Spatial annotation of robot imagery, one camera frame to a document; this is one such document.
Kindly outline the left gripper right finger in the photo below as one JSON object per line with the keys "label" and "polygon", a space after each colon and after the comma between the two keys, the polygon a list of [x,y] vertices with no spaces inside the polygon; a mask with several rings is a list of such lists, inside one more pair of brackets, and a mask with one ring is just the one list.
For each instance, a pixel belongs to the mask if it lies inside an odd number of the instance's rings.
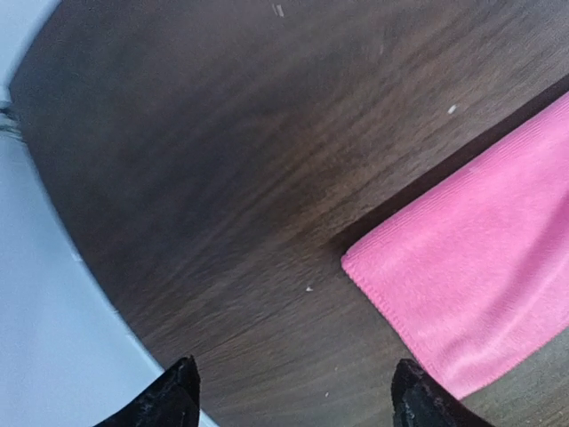
{"label": "left gripper right finger", "polygon": [[412,359],[397,363],[390,391],[394,426],[492,426],[462,405]]}

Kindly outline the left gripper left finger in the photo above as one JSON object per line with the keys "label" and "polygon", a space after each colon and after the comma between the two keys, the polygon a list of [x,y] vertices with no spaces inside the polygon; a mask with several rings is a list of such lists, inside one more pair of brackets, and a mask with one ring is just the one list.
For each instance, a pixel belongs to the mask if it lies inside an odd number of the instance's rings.
{"label": "left gripper left finger", "polygon": [[197,427],[200,375],[192,356],[183,357],[125,407],[96,427]]}

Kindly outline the magenta pink towel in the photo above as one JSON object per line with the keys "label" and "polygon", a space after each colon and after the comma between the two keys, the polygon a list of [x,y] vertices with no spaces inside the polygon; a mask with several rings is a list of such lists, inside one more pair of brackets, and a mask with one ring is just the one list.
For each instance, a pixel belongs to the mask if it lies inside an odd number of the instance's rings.
{"label": "magenta pink towel", "polygon": [[568,326],[562,96],[357,241],[341,265],[455,398]]}

